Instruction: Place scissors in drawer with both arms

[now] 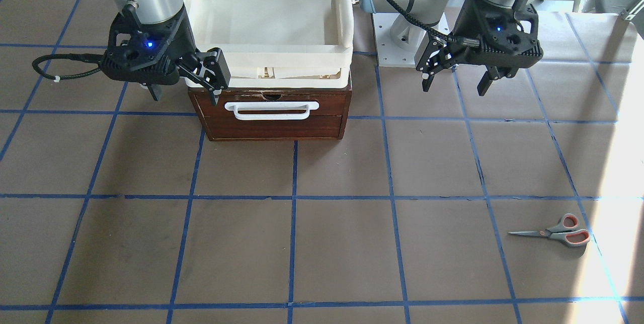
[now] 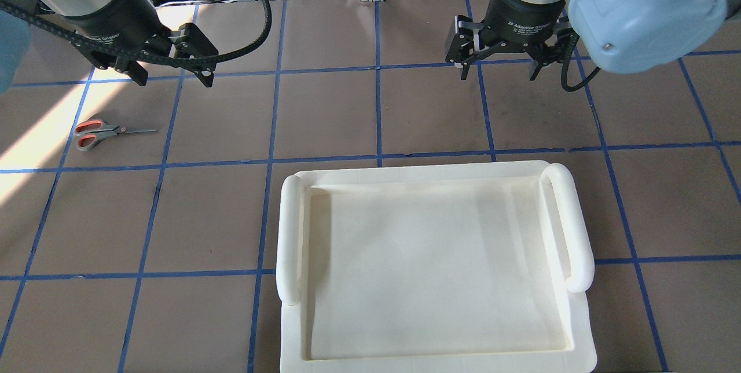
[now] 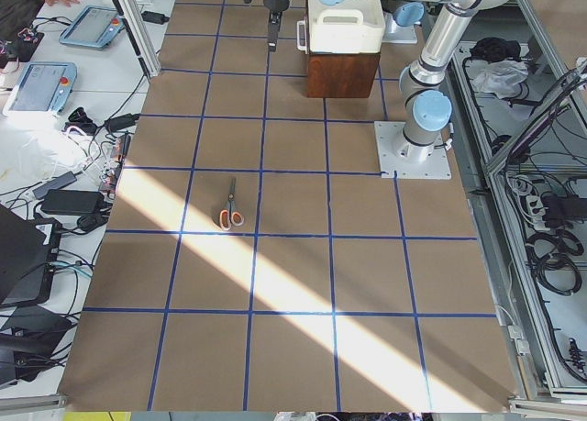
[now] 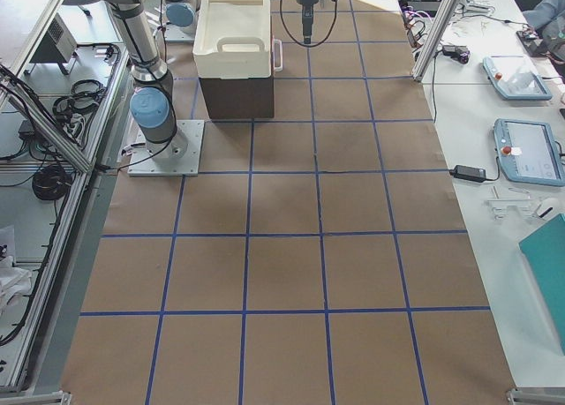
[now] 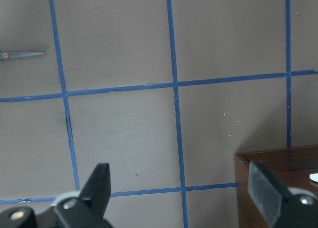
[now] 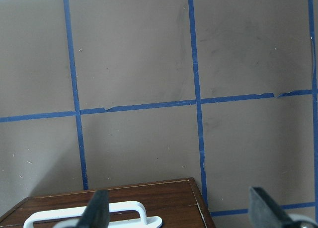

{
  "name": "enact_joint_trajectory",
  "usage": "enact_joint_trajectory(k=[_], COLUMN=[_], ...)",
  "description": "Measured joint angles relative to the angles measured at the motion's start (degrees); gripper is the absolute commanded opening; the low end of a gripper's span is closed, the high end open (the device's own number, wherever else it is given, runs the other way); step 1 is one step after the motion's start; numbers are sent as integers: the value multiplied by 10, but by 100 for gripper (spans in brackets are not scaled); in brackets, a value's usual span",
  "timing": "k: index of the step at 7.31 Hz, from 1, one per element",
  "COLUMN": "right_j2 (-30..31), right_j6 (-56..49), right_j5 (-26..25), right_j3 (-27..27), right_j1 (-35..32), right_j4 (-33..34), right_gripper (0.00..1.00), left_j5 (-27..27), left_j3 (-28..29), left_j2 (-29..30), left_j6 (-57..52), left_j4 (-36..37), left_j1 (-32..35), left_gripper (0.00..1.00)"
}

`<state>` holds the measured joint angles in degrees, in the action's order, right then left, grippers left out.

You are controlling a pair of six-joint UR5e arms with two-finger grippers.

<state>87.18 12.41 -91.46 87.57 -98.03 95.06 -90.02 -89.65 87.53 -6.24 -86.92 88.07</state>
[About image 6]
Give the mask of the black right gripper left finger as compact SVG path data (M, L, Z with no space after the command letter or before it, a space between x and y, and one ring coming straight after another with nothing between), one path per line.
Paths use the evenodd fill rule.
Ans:
M110 211L107 190L97 190L77 223L78 228L107 228Z

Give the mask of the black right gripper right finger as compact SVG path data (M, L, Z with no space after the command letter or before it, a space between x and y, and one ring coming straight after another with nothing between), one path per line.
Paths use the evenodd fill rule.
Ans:
M248 216L254 228L316 228L311 218L287 214L261 187L249 187Z

